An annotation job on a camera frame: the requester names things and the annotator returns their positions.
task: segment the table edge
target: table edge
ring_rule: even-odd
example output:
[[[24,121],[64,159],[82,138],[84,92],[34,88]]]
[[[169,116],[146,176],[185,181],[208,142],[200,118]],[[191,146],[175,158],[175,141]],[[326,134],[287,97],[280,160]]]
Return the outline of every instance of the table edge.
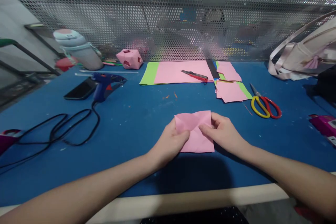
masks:
[[[287,199],[275,183],[221,190],[116,198],[87,223],[105,223]],[[19,205],[0,208],[0,216]]]

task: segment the hand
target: hand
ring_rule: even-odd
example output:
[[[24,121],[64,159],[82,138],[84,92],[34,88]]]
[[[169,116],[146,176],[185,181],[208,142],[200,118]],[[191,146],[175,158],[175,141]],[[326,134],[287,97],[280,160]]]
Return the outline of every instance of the hand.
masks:
[[[147,153],[151,160],[156,162],[158,169],[170,162],[182,149],[189,139],[190,131],[178,134],[175,118],[165,127],[157,143]]]
[[[204,124],[200,125],[199,128],[203,134],[212,138],[222,148],[239,156],[246,148],[251,146],[241,137],[229,118],[211,112],[211,119],[214,128]]]

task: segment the black cable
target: black cable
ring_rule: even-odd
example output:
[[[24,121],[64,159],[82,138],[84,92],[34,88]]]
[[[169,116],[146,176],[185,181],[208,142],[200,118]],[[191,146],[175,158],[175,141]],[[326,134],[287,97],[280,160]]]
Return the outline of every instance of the black cable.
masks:
[[[68,120],[66,120],[66,118],[68,117],[68,114],[65,114],[65,113],[62,113],[62,114],[58,114],[58,115],[55,115],[53,117],[50,117],[49,119],[37,124],[36,126],[30,128],[29,130],[27,130],[26,132],[24,132],[21,136],[19,136],[17,138],[17,141],[15,142],[15,144],[18,144],[18,145],[32,145],[32,144],[46,144],[46,147],[38,152],[36,152],[35,154],[33,155],[30,155],[28,157],[25,157],[19,161],[16,161],[16,162],[13,162],[13,163],[10,163],[10,164],[6,164],[6,165],[3,165],[3,166],[0,166],[0,169],[1,168],[4,168],[4,167],[7,167],[7,166],[10,166],[10,165],[14,165],[14,164],[17,164],[17,163],[25,163],[26,161],[40,155],[42,152],[44,152],[45,150],[47,150],[53,143],[57,142],[57,141],[62,141],[64,143],[66,143],[67,145],[71,145],[71,146],[80,146],[80,145],[83,145],[85,144],[87,141],[89,141],[91,139],[91,137],[93,136],[93,134],[95,133],[95,131],[97,130],[98,126],[99,126],[99,123],[100,123],[100,116],[99,114],[97,113],[97,111],[95,110],[95,105],[97,104],[96,101],[94,101],[92,104],[91,104],[91,109],[87,108],[87,109],[84,109],[84,110],[81,110],[79,112],[77,112],[76,114],[74,114],[73,116],[71,116]],[[86,112],[88,111],[88,113],[80,120],[78,120],[76,123],[74,123],[73,125],[71,125],[64,133],[62,133],[60,136],[56,136],[57,132],[63,128],[68,122],[70,122],[73,118],[75,118],[76,116],[82,114],[83,112]],[[66,139],[63,139],[63,137],[68,134],[74,127],[76,127],[78,124],[80,124],[83,120],[85,120],[91,113],[92,111],[96,114],[97,116],[97,122],[95,124],[95,126],[93,127],[90,135],[81,143],[71,143],[69,142],[68,140]],[[33,131],[34,129],[40,127],[41,125],[51,121],[52,119],[54,118],[57,118],[57,117],[61,117],[62,116],[62,119],[52,128],[50,134],[49,134],[49,140],[47,142],[20,142],[20,140],[25,136],[27,135],[28,133],[30,133],[31,131]]]

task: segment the green paper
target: green paper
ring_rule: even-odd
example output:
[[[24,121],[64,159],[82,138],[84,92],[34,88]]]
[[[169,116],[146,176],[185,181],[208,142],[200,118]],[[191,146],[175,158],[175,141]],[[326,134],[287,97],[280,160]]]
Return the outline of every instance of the green paper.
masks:
[[[159,67],[159,62],[148,62],[146,71],[139,84],[140,85],[154,85],[158,67]]]
[[[242,90],[242,92],[244,93],[244,95],[246,95],[246,98],[251,100],[252,99],[252,95],[250,94],[250,92],[248,92],[248,90],[246,89],[245,85],[242,82],[237,82],[240,89]]]
[[[218,75],[219,75],[220,79],[225,80],[225,77],[222,73],[218,73]]]

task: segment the yellow scissor handle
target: yellow scissor handle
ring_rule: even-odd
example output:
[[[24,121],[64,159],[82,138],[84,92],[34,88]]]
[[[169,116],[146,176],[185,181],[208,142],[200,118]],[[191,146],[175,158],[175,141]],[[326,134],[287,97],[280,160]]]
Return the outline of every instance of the yellow scissor handle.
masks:
[[[266,113],[266,115],[261,114],[254,106],[254,101],[257,100],[258,105],[261,107],[261,109]],[[251,101],[251,107],[253,109],[253,111],[260,117],[262,118],[269,118],[271,115],[268,112],[268,110],[264,107],[264,105],[260,102],[259,97],[258,96],[253,96],[252,101]]]

